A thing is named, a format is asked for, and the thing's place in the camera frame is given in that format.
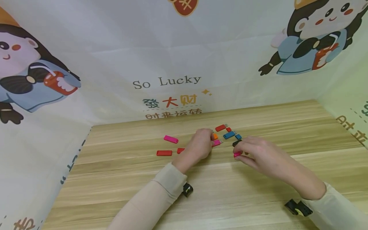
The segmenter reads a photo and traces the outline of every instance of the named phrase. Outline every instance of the cartoon girl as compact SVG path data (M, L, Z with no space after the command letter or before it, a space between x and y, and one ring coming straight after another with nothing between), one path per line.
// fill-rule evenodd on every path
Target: cartoon girl
M20 124L11 103L33 113L81 87L80 78L26 30L0 24L0 120Z
M296 75L322 68L348 47L367 11L368 0L295 0L288 27L275 37L278 51L261 76L283 62L277 74Z

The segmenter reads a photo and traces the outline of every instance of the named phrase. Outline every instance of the pink usb flash drive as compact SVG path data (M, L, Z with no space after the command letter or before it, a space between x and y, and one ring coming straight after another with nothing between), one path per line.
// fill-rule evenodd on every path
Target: pink usb flash drive
M215 146L218 146L218 145L221 145L223 142L221 141L221 140L214 140L213 141L213 145L212 145L212 147L215 147Z
M166 140L166 141L170 141L170 142L172 142L174 144L177 144L179 142L179 140L176 139L175 137L170 137L168 135L166 135L163 139Z
M234 153L234 157L237 157L237 156L240 156L240 155L241 155L241 152Z

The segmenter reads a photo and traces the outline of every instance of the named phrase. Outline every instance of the red usb flash drive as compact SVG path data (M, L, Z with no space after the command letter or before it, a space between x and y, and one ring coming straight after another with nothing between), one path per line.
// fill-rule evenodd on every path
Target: red usb flash drive
M171 156L173 154L173 151L171 150L157 150L156 155L157 156Z
M220 126L217 126L217 127L215 128L215 130L216 130L217 132L219 132L219 131L221 131L221 130L224 130L226 127L227 127L227 124L220 125Z
M180 154L182 151L184 151L184 148L178 148L178 150L176 151L178 154Z

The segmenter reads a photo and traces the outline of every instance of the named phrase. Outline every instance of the black wrist device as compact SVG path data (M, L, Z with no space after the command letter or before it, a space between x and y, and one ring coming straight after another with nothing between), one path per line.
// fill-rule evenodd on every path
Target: black wrist device
M193 192L193 187L190 184L185 183L185 185L183 186L183 192L182 192L182 194L185 197L188 197L192 192Z
M308 208L303 202L295 202L293 199L289 200L284 205L293 215L302 215L302 216L309 216L313 213L313 211Z

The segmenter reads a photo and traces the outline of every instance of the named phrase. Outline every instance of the blue usb flash drive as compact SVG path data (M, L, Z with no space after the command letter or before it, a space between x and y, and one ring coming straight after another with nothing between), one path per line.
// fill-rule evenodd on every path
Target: blue usb flash drive
M230 137L235 136L235 134L236 134L236 132L234 132L234 131L228 132L227 134L224 135L224 138L225 138L225 140L229 139Z

